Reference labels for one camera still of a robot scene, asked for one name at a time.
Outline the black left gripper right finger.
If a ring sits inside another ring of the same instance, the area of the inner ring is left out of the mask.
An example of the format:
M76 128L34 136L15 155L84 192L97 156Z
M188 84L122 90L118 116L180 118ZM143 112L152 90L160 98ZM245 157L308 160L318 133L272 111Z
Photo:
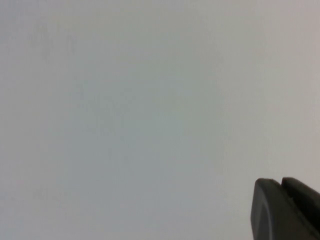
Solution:
M320 239L320 193L293 177L283 177L281 187L298 215L317 240Z

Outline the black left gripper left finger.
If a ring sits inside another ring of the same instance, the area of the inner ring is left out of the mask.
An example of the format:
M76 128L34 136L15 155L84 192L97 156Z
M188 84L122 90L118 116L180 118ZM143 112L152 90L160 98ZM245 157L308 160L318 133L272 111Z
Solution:
M282 182L273 179L255 181L250 222L255 240L315 239L282 188Z

